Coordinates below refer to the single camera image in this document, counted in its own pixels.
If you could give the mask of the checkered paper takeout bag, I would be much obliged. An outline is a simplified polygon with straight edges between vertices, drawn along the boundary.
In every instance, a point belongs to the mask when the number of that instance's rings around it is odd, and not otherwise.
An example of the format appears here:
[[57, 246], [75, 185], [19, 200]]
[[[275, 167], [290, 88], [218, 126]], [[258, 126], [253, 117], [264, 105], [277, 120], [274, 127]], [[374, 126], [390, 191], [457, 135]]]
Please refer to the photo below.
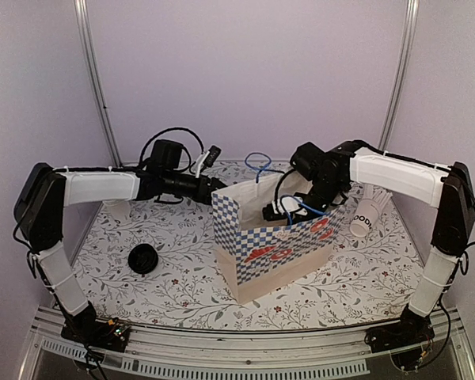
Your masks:
[[[299, 173], [269, 173], [212, 192], [215, 256], [240, 304], [251, 302], [320, 268], [346, 215], [336, 203], [323, 210], [305, 197], [311, 184]], [[280, 196], [301, 193], [306, 217], [265, 221], [262, 208]]]

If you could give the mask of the stack of white paper cups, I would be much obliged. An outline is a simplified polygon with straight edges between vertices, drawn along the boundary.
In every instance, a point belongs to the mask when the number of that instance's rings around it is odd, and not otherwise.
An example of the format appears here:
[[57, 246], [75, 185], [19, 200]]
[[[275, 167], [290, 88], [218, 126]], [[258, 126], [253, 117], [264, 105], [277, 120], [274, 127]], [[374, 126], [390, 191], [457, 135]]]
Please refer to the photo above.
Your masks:
[[105, 200], [103, 205], [116, 222], [125, 223], [130, 219], [131, 206], [127, 200]]

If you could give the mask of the stack of black cup lids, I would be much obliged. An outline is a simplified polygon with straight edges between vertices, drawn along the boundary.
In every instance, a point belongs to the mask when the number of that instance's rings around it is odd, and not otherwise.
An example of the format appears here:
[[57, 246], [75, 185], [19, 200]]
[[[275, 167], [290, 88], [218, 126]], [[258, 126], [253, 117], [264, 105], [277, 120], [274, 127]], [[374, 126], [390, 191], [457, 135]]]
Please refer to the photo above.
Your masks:
[[130, 269], [140, 275], [152, 272], [158, 265], [159, 257], [155, 248], [147, 243], [135, 246], [129, 253], [127, 263]]

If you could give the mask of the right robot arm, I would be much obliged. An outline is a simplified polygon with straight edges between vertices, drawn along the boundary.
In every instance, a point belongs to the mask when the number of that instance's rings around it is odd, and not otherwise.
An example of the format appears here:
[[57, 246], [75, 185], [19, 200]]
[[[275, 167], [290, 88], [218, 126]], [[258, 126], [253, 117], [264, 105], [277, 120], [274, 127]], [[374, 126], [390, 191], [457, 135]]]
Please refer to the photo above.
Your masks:
[[323, 151], [311, 142], [299, 146], [290, 159], [292, 169], [311, 184], [302, 196], [307, 220], [322, 214], [353, 182], [379, 186], [420, 200], [437, 210], [431, 251], [423, 276], [398, 322], [369, 329], [372, 342], [410, 345], [432, 338], [430, 314], [457, 272], [468, 270], [467, 250], [475, 223], [475, 195], [468, 167], [431, 164], [378, 150], [362, 140], [346, 141]]

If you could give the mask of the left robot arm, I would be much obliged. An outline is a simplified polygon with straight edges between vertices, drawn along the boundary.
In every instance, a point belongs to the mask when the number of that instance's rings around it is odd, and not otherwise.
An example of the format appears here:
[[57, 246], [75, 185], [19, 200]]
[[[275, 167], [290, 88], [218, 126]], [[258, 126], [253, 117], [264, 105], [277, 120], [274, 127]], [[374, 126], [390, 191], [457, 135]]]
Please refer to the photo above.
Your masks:
[[195, 161], [181, 168], [185, 150], [183, 144], [157, 133], [147, 141], [134, 166], [53, 168], [39, 162], [28, 175], [13, 208], [13, 239], [26, 247], [32, 276], [41, 278], [66, 323], [84, 343], [96, 343], [102, 328], [64, 249], [65, 209], [85, 203], [158, 202], [163, 195], [210, 204], [212, 192], [225, 185], [203, 172], [213, 166], [221, 150], [202, 148]]

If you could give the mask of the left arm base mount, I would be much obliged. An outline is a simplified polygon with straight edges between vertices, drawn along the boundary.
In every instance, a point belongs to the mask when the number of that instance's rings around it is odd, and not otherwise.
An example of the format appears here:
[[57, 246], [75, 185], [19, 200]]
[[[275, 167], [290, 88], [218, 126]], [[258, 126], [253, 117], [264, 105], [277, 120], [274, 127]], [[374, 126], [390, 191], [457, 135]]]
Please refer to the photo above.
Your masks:
[[95, 318], [70, 318], [62, 329], [61, 337], [92, 348], [125, 352], [130, 336], [130, 325], [112, 318], [98, 321]]

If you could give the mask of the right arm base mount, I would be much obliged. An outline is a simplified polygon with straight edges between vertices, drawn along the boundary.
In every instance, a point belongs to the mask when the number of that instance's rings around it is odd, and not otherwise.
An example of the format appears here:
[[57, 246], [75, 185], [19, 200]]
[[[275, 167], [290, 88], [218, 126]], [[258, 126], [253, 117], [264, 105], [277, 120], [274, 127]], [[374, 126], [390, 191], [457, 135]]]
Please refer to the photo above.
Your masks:
[[393, 324], [369, 328], [364, 342], [376, 353], [428, 342], [434, 337], [429, 318], [407, 317]]

